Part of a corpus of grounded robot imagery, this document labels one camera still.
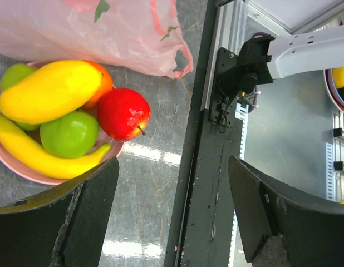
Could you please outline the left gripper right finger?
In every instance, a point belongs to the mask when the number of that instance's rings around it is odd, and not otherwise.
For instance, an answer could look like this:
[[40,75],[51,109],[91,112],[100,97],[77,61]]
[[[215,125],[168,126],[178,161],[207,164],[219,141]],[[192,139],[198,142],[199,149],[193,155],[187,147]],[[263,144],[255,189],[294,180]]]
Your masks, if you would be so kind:
[[246,262],[344,266],[344,204],[289,186],[235,156],[228,172]]

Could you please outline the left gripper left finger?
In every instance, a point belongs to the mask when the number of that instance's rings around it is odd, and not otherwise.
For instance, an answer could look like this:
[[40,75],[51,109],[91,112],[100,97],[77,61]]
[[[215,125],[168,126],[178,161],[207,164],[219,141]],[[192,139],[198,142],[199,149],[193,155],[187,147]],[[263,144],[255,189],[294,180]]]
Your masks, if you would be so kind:
[[0,207],[0,266],[98,266],[118,177],[113,157]]

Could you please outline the green fake apple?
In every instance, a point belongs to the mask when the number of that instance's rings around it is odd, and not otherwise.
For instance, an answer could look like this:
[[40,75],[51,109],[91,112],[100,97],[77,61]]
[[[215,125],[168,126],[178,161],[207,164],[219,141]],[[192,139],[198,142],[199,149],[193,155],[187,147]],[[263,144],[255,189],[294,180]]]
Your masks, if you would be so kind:
[[45,150],[69,159],[85,155],[94,146],[98,133],[97,119],[82,111],[72,111],[40,126]]

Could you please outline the yellow fake banana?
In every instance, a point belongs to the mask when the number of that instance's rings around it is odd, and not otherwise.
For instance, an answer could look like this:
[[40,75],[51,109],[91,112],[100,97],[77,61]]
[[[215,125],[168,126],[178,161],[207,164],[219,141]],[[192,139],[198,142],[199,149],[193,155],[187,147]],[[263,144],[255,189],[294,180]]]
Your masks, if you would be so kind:
[[75,159],[48,153],[11,120],[0,114],[0,143],[17,160],[31,169],[56,179],[73,179],[97,166],[111,146],[102,144],[96,151]]

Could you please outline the red fake fruit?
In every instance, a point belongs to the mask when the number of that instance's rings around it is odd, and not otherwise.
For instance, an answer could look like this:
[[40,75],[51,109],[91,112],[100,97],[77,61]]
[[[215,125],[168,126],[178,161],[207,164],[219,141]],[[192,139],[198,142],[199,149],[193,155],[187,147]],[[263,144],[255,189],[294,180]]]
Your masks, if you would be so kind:
[[147,100],[129,88],[116,88],[105,93],[97,104],[97,119],[111,138],[126,142],[140,134],[150,120],[151,110]]

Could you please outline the yellow fake mango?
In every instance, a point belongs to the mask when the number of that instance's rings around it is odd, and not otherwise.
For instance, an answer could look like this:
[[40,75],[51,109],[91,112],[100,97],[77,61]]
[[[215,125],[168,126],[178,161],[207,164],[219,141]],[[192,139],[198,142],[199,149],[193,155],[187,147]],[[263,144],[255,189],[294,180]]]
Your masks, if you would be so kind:
[[31,125],[55,120],[84,105],[99,89],[102,77],[82,60],[48,63],[0,93],[0,112]]

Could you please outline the fake orange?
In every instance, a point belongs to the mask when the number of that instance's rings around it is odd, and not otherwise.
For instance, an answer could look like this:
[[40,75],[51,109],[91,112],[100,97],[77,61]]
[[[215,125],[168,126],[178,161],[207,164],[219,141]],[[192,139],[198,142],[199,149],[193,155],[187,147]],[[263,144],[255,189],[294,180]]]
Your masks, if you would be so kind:
[[94,61],[85,60],[85,62],[91,64],[95,67],[101,74],[101,83],[95,94],[82,106],[84,110],[94,109],[99,101],[99,99],[108,91],[112,90],[114,87],[113,79],[111,78],[107,69]]

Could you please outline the green fake pear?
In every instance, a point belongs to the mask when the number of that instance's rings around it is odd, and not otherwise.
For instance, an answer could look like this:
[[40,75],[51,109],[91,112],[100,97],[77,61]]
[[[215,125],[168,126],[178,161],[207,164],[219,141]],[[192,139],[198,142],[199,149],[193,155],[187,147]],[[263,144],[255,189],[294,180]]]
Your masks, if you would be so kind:
[[[16,85],[27,76],[38,70],[35,66],[29,66],[24,63],[16,63],[9,67],[2,78],[0,79],[0,91],[4,92],[8,88]],[[26,132],[34,131],[39,128],[39,125],[31,125],[14,121],[14,123]]]

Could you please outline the pink plastic bag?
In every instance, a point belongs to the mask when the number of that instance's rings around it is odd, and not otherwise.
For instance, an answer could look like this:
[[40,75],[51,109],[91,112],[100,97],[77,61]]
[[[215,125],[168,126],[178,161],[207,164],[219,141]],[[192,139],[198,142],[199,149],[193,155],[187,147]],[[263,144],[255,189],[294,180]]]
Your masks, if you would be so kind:
[[0,1],[0,53],[88,59],[170,78],[194,68],[175,1]]

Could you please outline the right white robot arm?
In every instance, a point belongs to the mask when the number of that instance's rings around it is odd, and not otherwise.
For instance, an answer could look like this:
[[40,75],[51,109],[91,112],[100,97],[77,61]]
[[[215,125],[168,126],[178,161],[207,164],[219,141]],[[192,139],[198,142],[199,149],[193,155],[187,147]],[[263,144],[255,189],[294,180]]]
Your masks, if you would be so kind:
[[234,97],[251,93],[256,85],[309,71],[344,67],[344,25],[297,34],[246,41],[235,66],[217,77],[218,87]]

